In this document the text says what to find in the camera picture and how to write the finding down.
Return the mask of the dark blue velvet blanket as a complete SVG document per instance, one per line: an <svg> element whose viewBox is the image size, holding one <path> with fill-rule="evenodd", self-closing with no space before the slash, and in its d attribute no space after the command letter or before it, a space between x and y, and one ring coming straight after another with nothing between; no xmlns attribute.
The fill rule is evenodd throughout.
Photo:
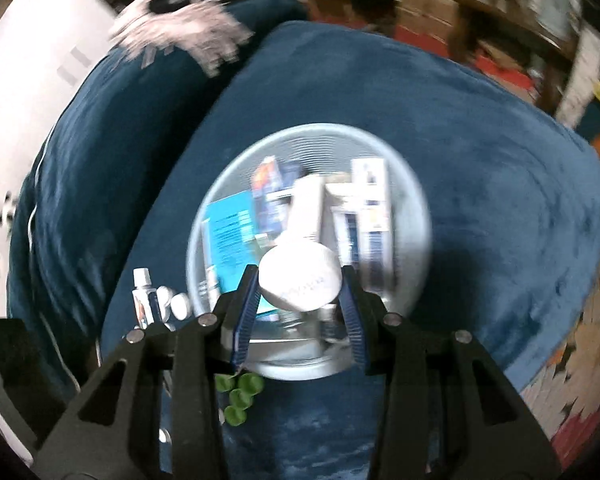
<svg viewBox="0 0 600 480"><path fill-rule="evenodd" d="M261 162L342 177L321 240L365 289L432 330L464 328L527 387L579 316L600 263L600 161L577 133L470 68L338 26L288 22L209 108L112 296L102 348L130 328L132 271L208 308L253 263Z"/></svg>

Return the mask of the cyan box in basket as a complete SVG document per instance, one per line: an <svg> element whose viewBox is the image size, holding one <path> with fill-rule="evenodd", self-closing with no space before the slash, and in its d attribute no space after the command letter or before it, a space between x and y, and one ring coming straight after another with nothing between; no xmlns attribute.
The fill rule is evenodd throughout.
<svg viewBox="0 0 600 480"><path fill-rule="evenodd" d="M251 193L242 191L208 205L201 225L209 306L237 289L246 266L257 264L257 229Z"/></svg>

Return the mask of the white blue striped box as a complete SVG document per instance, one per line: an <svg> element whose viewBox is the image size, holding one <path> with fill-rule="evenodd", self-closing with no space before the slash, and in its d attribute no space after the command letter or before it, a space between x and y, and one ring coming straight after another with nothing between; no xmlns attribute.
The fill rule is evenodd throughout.
<svg viewBox="0 0 600 480"><path fill-rule="evenodd" d="M385 294L393 288L393 236L389 174L385 159L351 160L349 180L328 182L336 251L353 266L363 286Z"/></svg>

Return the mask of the dark blue pillow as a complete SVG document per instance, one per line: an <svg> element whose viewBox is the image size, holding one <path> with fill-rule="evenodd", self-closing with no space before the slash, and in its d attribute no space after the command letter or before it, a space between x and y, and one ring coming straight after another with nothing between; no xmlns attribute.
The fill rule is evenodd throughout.
<svg viewBox="0 0 600 480"><path fill-rule="evenodd" d="M252 31L207 76L185 52L144 67L120 48L96 64L24 178L12 222L7 313L27 327L44 384L68 403L149 209L212 103L257 44L306 15L297 0L222 0Z"/></svg>

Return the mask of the grey mesh basket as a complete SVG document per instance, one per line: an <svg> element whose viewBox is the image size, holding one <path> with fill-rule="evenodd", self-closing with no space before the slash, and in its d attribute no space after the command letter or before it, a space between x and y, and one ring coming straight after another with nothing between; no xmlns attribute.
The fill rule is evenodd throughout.
<svg viewBox="0 0 600 480"><path fill-rule="evenodd" d="M393 236L393 288L377 294L385 307L407 315L429 268L431 221L422 186L403 157L377 136L336 124L288 128L253 144L213 182L190 231L186 282L196 314L212 311L204 272L201 225L209 204L251 193L259 263L287 240L313 240L337 256L326 184L349 180L351 160L385 159ZM352 364L337 298L312 312L277 309L260 300L246 365L264 377L300 382L327 377Z"/></svg>

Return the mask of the small clear bottle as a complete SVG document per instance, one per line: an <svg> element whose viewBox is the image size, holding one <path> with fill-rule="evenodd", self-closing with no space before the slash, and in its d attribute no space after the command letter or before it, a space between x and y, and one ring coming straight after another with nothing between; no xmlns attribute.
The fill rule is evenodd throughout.
<svg viewBox="0 0 600 480"><path fill-rule="evenodd" d="M132 296L137 325L142 330L154 323L162 322L157 289L152 284L149 270L147 268L136 268L133 270Z"/></svg>

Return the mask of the pink fringed scarf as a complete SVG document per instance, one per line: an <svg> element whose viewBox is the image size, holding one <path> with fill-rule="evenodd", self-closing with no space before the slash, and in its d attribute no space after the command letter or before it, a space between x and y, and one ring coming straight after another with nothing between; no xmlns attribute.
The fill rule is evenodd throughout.
<svg viewBox="0 0 600 480"><path fill-rule="evenodd" d="M110 44L144 67L158 53L187 53L209 77L238 59L252 31L222 0L134 0L114 20Z"/></svg>

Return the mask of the white round cap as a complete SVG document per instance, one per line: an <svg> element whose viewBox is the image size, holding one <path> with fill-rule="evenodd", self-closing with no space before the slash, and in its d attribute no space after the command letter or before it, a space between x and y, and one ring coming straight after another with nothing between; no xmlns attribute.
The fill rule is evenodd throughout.
<svg viewBox="0 0 600 480"><path fill-rule="evenodd" d="M259 263L262 296L277 309L312 312L338 296L342 272L338 256L313 240L287 240Z"/></svg>

